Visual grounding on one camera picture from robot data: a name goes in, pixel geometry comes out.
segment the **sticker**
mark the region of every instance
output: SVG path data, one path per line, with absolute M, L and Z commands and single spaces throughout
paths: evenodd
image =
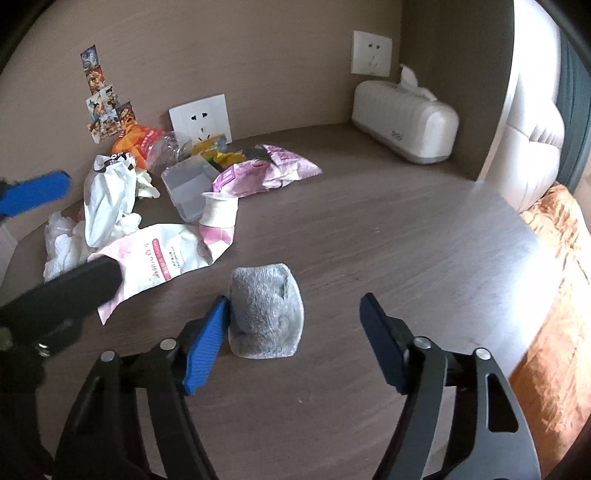
M 84 74 L 88 77 L 88 74 L 91 70 L 100 67 L 99 65 L 99 56 L 96 53 L 96 46 L 93 45 L 90 48 L 87 48 L 80 54 L 80 58 L 82 59 L 82 68 L 84 68 Z
M 92 140 L 94 140 L 97 144 L 100 143 L 100 120 L 95 120 L 94 122 L 92 122 L 88 126 L 88 130 L 92 135 Z
M 121 123 L 115 111 L 105 113 L 99 118 L 100 122 L 100 137 L 109 138 L 121 132 Z
M 97 93 L 105 86 L 105 75 L 103 74 L 103 69 L 100 68 L 100 65 L 86 74 L 86 80 L 92 94 Z
M 97 121 L 107 113 L 105 104 L 103 103 L 103 99 L 99 92 L 96 92 L 92 97 L 86 99 L 86 106 L 90 112 L 90 120 L 93 122 Z
M 119 121 L 121 122 L 121 128 L 123 130 L 138 123 L 138 121 L 135 119 L 135 113 L 133 107 L 131 106 L 131 102 L 119 105 L 115 111 L 119 116 Z
M 115 110 L 119 106 L 117 92 L 114 90 L 112 83 L 100 90 L 100 97 L 107 112 Z

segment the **crumpled tissue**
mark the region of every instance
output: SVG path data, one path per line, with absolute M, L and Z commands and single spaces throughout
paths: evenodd
M 135 168 L 130 154 L 97 155 L 84 183 L 85 219 L 78 224 L 53 213 L 45 228 L 45 281 L 84 263 L 88 256 L 139 229 L 142 217 L 132 213 L 135 197 L 158 198 L 147 171 Z

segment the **power socket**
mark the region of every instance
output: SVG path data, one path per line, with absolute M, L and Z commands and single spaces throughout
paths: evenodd
M 198 143 L 216 135 L 225 134 L 232 141 L 226 96 L 216 95 L 171 108 L 168 113 L 173 130 Z
M 367 32 L 353 32 L 351 73 L 390 76 L 392 39 Z

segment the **dark teal fabric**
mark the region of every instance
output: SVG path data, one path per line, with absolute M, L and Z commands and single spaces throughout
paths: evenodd
M 591 147 L 591 76 L 562 33 L 560 44 L 560 83 L 556 107 L 564 120 L 564 144 L 557 181 L 573 193 Z

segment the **clear plastic container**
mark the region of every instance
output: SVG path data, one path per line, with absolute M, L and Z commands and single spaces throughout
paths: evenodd
M 146 160 L 148 170 L 155 175 L 191 156 L 193 142 L 183 134 L 168 132 L 150 147 Z
M 204 192 L 210 192 L 219 172 L 201 155 L 195 155 L 162 172 L 170 199 L 185 222 L 199 218 L 205 207 Z

